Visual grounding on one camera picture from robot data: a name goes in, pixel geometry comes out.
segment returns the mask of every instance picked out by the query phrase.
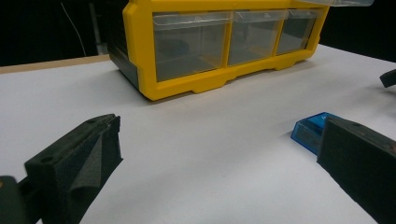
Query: white table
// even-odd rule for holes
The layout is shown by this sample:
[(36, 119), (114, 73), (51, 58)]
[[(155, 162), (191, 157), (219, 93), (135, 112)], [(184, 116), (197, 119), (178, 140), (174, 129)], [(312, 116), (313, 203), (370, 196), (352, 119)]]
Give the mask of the white table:
[(318, 46), (282, 71), (159, 102), (111, 62), (0, 75), (0, 171), (23, 163), (86, 119), (121, 116), (124, 161), (82, 223), (375, 223), (290, 139), (299, 119), (327, 111), (396, 139), (396, 67)]

